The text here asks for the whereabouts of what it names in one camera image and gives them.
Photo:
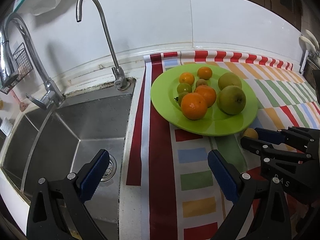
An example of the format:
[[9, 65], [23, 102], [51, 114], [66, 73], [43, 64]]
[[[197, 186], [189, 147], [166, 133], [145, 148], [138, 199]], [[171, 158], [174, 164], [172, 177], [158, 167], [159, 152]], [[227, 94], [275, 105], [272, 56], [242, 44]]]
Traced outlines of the small orange tangerine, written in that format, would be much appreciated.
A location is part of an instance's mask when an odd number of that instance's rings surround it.
[[200, 67], [197, 71], [197, 76], [200, 79], [209, 80], [212, 77], [212, 69], [210, 67]]
[[180, 83], [187, 83], [192, 86], [195, 82], [195, 77], [190, 72], [184, 72], [179, 77]]

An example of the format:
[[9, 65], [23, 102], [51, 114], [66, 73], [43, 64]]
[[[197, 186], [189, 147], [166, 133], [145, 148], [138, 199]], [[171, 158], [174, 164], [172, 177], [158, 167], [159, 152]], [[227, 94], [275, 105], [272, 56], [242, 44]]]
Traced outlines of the small green tangerine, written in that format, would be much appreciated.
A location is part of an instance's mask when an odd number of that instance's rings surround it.
[[181, 93], [191, 93], [192, 92], [192, 86], [189, 85], [188, 83], [180, 83], [177, 86], [177, 93], [181, 94]]

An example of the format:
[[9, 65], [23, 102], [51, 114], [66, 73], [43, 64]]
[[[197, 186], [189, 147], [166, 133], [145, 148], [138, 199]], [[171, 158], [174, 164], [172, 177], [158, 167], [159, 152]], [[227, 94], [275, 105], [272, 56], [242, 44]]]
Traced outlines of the stainless steel sink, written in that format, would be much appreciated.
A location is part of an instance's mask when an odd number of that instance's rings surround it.
[[105, 149], [110, 164], [85, 206], [106, 238], [118, 239], [120, 175], [135, 86], [135, 79], [126, 90], [107, 83], [17, 119], [2, 148], [1, 197], [22, 235], [39, 179], [63, 179]]

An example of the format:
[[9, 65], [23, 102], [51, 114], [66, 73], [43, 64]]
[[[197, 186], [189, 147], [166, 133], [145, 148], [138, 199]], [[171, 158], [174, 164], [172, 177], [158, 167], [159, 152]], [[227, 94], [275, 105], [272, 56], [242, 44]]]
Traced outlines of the green tangerine with stem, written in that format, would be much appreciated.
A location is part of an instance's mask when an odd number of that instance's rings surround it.
[[175, 97], [175, 101], [178, 103], [179, 106], [181, 106], [181, 102], [184, 96], [186, 96], [188, 92], [182, 92], [177, 97]]

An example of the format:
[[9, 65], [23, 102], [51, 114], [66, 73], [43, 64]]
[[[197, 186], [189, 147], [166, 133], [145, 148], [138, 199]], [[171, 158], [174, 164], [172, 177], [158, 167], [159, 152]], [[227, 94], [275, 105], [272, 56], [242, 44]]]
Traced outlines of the thin gooseneck faucet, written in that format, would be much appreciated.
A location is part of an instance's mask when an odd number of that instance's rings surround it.
[[[83, 19], [84, 14], [84, 1], [85, 0], [77, 0], [75, 5], [75, 20], [77, 23], [80, 23]], [[113, 75], [113, 86], [118, 91], [125, 91], [130, 87], [130, 82], [127, 79], [125, 72], [121, 65], [119, 64], [114, 46], [113, 41], [108, 29], [105, 13], [103, 7], [101, 6], [99, 0], [90, 0], [98, 13], [99, 24], [101, 30], [103, 32], [102, 38], [100, 40], [104, 40], [105, 42], [105, 49], [107, 49], [107, 55], [111, 57], [111, 71]]]

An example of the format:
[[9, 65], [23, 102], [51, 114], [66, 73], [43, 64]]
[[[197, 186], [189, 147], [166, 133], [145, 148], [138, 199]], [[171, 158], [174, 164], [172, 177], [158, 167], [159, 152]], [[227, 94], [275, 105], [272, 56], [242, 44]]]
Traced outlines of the green plate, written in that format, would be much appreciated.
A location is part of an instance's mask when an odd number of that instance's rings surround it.
[[175, 66], [153, 82], [152, 104], [165, 120], [191, 133], [214, 137], [241, 132], [255, 120], [258, 100], [245, 81], [220, 87], [221, 77], [231, 74], [210, 64]]

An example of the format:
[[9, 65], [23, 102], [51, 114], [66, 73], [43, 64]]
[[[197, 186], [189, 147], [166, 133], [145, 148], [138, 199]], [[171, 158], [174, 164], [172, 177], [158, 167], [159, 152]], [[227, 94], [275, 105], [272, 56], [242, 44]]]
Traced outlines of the green apple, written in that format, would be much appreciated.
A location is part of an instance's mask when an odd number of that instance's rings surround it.
[[218, 94], [217, 104], [224, 113], [237, 115], [246, 105], [246, 95], [238, 86], [227, 86]]

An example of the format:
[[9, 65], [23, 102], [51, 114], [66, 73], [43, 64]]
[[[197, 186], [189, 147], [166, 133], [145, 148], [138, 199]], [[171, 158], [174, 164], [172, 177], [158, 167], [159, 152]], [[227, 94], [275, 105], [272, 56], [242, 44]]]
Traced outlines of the brown kiwi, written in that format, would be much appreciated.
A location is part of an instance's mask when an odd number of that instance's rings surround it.
[[199, 86], [207, 86], [207, 85], [208, 85], [208, 82], [205, 79], [198, 79], [196, 81], [196, 88]]
[[251, 139], [258, 140], [258, 133], [255, 129], [253, 128], [247, 128], [246, 130], [243, 131], [242, 133], [242, 138], [243, 137], [249, 137]]

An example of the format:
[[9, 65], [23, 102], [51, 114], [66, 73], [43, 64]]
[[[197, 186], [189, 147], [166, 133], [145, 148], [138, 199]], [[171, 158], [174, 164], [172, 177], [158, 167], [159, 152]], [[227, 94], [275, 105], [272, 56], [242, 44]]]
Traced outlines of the large chrome kitchen faucet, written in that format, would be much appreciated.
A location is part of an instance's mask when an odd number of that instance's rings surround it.
[[[24, 40], [15, 53], [10, 49], [8, 38], [10, 23], [16, 26]], [[46, 72], [24, 20], [19, 14], [13, 12], [5, 18], [1, 25], [1, 92], [8, 94], [33, 69], [42, 79], [46, 93], [41, 99], [27, 94], [27, 99], [44, 110], [51, 103], [55, 103], [57, 106], [61, 105], [65, 97]]]

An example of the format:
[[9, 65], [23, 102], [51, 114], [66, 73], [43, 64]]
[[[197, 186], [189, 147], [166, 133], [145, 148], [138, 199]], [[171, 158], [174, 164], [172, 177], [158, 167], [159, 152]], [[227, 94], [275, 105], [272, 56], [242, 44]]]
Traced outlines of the large yellow-green pear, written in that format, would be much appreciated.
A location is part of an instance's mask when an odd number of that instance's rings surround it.
[[239, 88], [242, 88], [242, 82], [240, 80], [240, 77], [238, 77], [232, 72], [227, 72], [221, 75], [218, 79], [219, 89], [223, 90], [227, 86], [237, 86]]

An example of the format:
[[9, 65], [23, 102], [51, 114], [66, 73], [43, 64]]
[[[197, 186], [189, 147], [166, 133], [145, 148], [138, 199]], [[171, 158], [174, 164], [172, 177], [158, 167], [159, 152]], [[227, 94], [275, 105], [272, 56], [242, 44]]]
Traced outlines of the striped colourful table cloth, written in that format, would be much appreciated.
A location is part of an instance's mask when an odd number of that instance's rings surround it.
[[319, 104], [299, 64], [231, 51], [172, 51], [144, 56], [133, 94], [121, 176], [120, 239], [209, 239], [231, 209], [208, 164], [218, 149], [236, 168], [256, 175], [260, 161], [241, 149], [240, 135], [205, 137], [175, 127], [154, 109], [151, 85], [174, 66], [206, 63], [230, 70], [253, 88], [252, 127], [319, 128]]

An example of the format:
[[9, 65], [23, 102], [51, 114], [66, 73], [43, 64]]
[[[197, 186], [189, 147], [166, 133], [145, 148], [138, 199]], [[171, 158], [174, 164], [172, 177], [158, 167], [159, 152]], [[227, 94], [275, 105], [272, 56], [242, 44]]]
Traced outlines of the large orange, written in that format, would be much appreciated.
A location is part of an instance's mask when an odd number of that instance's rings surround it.
[[200, 120], [207, 113], [207, 102], [198, 93], [189, 93], [181, 101], [181, 111], [189, 120]]
[[216, 102], [216, 91], [209, 86], [199, 86], [194, 90], [195, 93], [200, 94], [206, 101], [207, 107], [212, 107]]

